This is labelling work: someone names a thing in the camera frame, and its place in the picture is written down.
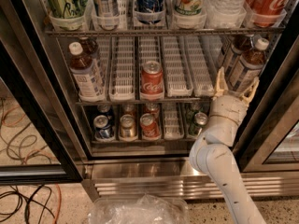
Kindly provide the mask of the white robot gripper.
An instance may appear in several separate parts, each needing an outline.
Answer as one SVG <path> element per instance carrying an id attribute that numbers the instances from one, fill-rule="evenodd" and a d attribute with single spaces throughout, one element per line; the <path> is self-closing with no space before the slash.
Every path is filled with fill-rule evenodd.
<path id="1" fill-rule="evenodd" d="M 209 116 L 229 119 L 236 125 L 240 125 L 247 114 L 250 102 L 254 98 L 260 80 L 256 77 L 250 85 L 241 93 L 241 99 L 228 93 L 228 86 L 225 80 L 224 68 L 221 67 L 217 73 L 214 86 L 214 97 Z"/>

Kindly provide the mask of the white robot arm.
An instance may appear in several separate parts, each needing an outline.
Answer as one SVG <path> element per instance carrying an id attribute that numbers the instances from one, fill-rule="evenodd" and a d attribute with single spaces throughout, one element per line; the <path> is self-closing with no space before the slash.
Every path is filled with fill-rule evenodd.
<path id="1" fill-rule="evenodd" d="M 208 123 L 196 138 L 189 155 L 192 168 L 208 175 L 220 189 L 234 224 L 266 224 L 246 190 L 231 151 L 258 85 L 256 77 L 244 91 L 230 91 L 224 69 L 218 71 Z"/>

